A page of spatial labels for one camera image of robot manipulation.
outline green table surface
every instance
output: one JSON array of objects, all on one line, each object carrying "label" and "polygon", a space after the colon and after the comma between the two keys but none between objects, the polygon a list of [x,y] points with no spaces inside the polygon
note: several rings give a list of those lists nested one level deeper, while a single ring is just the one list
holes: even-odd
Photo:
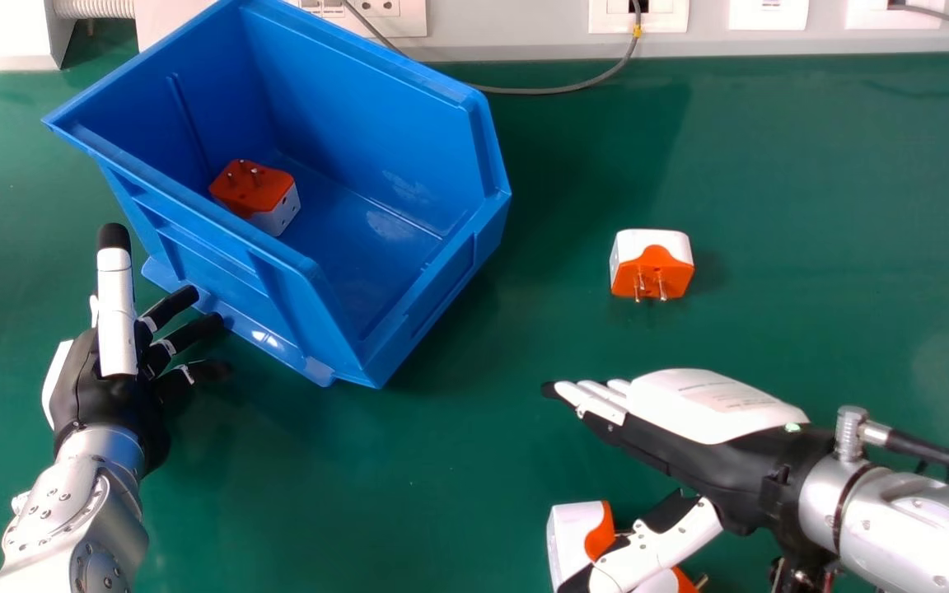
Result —
[{"label": "green table surface", "polygon": [[[134,52],[114,26],[77,36],[63,72],[0,75],[0,536],[52,457],[46,365],[89,322],[95,233],[121,219],[94,161],[39,119]],[[501,248],[385,390],[322,390],[239,338],[215,346],[237,373],[201,391],[143,484],[136,593],[548,591],[551,504],[630,519],[675,485],[542,399],[545,380],[704,367],[817,422],[859,403],[949,444],[949,55],[645,60],[491,105],[515,192]],[[610,296],[627,226],[690,234],[685,299]],[[724,535],[685,566],[758,592],[774,556],[766,533]]]}]

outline gray cable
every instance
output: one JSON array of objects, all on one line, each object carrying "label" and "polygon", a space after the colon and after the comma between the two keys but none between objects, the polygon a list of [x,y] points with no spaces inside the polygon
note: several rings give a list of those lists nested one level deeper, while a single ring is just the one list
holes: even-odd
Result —
[{"label": "gray cable", "polygon": [[889,11],[907,11],[907,12],[917,12],[919,15],[926,16],[935,16],[937,19],[945,20],[949,22],[949,15],[945,12],[939,12],[931,10],[931,8],[922,8],[922,7],[911,7],[908,4],[889,4]]},{"label": "gray cable", "polygon": [[[387,46],[389,49],[393,49],[399,54],[405,55],[405,52],[402,52],[398,48],[398,45],[394,45],[387,39],[372,23],[368,22],[368,19],[365,18],[365,15],[362,15],[361,12],[358,12],[358,9],[350,3],[350,0],[342,0],[344,7],[350,11],[350,14],[353,14],[357,17],[358,21],[361,22],[369,31],[372,31],[373,36],[375,36],[381,44]],[[565,86],[547,86],[543,89],[522,89],[518,87],[517,89],[512,89],[512,87],[507,86],[485,86],[484,84],[474,84],[468,82],[470,86],[475,87],[483,93],[493,93],[494,95],[526,95],[526,96],[543,96],[543,95],[561,95],[563,93],[573,93],[573,91],[580,91],[587,89],[589,86],[595,86],[596,84],[603,82],[607,78],[614,76],[617,72],[621,71],[621,68],[625,67],[625,64],[629,63],[629,60],[632,59],[633,53],[636,52],[636,44],[639,44],[639,38],[643,34],[643,3],[640,0],[632,0],[632,4],[636,7],[636,26],[633,29],[632,40],[629,41],[629,48],[625,50],[624,56],[621,57],[621,60],[618,60],[617,64],[614,64],[610,70],[603,72],[599,76],[594,78],[588,78],[583,80],[583,82],[576,82],[573,84],[565,84]]]}]

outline blue plastic bin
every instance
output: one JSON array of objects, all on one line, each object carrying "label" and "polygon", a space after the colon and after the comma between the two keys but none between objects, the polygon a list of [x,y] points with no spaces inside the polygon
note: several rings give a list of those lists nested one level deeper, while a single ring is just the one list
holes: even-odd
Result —
[{"label": "blue plastic bin", "polygon": [[[381,387],[500,244],[478,91],[279,0],[226,0],[45,122],[93,156],[166,290],[319,385]],[[295,177],[280,237],[218,206],[234,158]]]}]

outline blank switch plate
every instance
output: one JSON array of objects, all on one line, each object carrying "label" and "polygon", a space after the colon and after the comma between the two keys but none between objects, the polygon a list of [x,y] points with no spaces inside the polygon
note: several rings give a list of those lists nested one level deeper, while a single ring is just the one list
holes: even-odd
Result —
[{"label": "blank switch plate", "polygon": [[[648,33],[686,33],[690,0],[640,0],[643,30]],[[632,33],[636,15],[629,0],[588,0],[588,33]]]},{"label": "blank switch plate", "polygon": [[[907,0],[911,7],[944,10],[944,0]],[[848,0],[844,29],[939,29],[939,19],[907,11],[889,11],[888,0]]]},{"label": "blank switch plate", "polygon": [[809,0],[731,0],[731,30],[805,30]]},{"label": "blank switch plate", "polygon": [[[343,0],[288,0],[310,14],[364,37],[372,31],[343,5]],[[426,37],[427,0],[350,0],[385,37]]]}]

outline white ribbed pipe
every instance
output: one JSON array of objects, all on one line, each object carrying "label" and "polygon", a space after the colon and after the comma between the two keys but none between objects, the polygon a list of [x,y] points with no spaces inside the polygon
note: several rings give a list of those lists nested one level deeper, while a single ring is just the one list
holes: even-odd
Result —
[{"label": "white ribbed pipe", "polygon": [[63,19],[133,19],[134,0],[54,0]]}]

